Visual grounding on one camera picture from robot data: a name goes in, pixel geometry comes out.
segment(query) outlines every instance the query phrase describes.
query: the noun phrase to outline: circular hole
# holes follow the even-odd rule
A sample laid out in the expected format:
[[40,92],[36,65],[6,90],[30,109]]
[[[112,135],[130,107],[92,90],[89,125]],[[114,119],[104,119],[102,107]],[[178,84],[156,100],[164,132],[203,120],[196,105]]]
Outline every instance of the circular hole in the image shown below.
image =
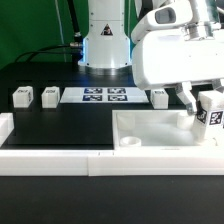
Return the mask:
[[141,139],[128,136],[128,137],[122,138],[120,143],[122,146],[141,146]]

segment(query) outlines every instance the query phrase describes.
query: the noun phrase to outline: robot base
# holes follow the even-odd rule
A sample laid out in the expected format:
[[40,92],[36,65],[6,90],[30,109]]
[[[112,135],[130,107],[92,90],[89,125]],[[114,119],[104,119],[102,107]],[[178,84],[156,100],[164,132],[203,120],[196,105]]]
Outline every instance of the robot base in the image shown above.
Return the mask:
[[122,75],[126,74],[127,72],[130,73],[132,72],[132,66],[128,65],[123,68],[92,68],[88,66],[79,66],[79,71],[85,72],[91,75]]

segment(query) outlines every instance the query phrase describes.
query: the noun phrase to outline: white base platform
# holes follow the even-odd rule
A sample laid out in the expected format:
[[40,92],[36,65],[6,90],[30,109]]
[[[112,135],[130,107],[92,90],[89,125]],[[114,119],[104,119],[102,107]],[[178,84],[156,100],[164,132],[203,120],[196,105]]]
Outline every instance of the white base platform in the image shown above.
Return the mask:
[[[146,130],[150,123],[145,118],[155,118],[155,114],[161,115],[162,111],[131,111],[136,113],[136,119],[142,119],[145,136],[142,138],[143,146],[121,147],[118,142],[125,131],[117,129],[117,114],[130,113],[130,111],[113,111],[113,134],[116,150],[0,150],[0,175],[12,176],[121,176],[121,175],[224,175],[224,147],[222,146],[195,146],[194,140],[189,131],[182,131],[178,138],[186,132],[187,141],[175,141],[172,133],[166,137],[163,143],[158,144],[159,139],[154,139],[152,145],[148,144],[149,130]],[[166,115],[160,117],[158,128],[161,124],[168,125],[164,132],[175,130],[172,122],[178,111],[163,111]],[[175,142],[175,146],[166,143]]]

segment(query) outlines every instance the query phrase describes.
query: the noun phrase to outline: black cable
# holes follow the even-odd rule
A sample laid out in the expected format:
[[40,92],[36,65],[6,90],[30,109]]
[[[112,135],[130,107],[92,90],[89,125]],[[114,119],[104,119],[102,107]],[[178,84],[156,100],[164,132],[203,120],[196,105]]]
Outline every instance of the black cable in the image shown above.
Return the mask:
[[49,51],[30,51],[30,52],[26,52],[26,53],[23,53],[21,55],[19,55],[16,59],[15,59],[15,62],[18,62],[20,58],[22,58],[23,56],[26,56],[26,55],[29,55],[29,54],[70,54],[70,55],[76,55],[77,56],[80,56],[80,52],[49,52]]
[[153,10],[152,0],[142,0],[142,8],[140,10],[138,21],[140,21],[148,12]]
[[[216,5],[220,9],[224,9],[224,1],[223,0],[216,0]],[[224,15],[220,12],[219,12],[219,19],[220,19],[220,23],[222,25],[221,29],[224,29]]]
[[79,24],[78,24],[73,0],[67,0],[67,2],[68,2],[68,8],[69,8],[69,12],[70,12],[71,20],[72,20],[72,27],[73,27],[73,31],[74,31],[74,39],[75,39],[76,42],[82,42],[83,37],[80,33]]
[[[55,45],[55,46],[49,46],[49,47],[41,48],[38,51],[48,51],[48,50],[54,50],[54,49],[58,49],[58,48],[67,48],[67,47],[70,47],[70,45],[69,44]],[[26,61],[27,62],[30,62],[38,54],[39,53],[33,53],[32,55],[29,56],[29,58],[27,58]]]

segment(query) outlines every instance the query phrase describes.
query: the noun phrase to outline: black table surface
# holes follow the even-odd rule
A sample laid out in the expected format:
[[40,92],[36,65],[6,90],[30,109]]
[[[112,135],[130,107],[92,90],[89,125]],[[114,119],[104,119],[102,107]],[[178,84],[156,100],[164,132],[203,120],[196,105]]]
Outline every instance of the black table surface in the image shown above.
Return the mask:
[[[12,94],[32,86],[34,101],[28,109],[14,109]],[[63,103],[42,109],[46,87],[135,87],[132,74],[89,75],[70,63],[15,63],[0,71],[0,112],[13,112],[15,131],[3,148],[113,149],[112,110],[152,109],[150,104]]]
[[[28,110],[15,110],[11,94],[24,85],[34,87],[35,100]],[[0,71],[0,112],[14,113],[16,130],[3,149],[35,145],[111,149],[113,109],[152,109],[150,104],[63,104],[56,110],[41,109],[44,88],[58,85],[63,91],[69,86],[134,83],[131,74],[98,77],[74,71],[69,63],[8,65]],[[177,103],[172,100],[171,109]],[[2,224],[223,224],[224,177],[0,177],[0,202]]]

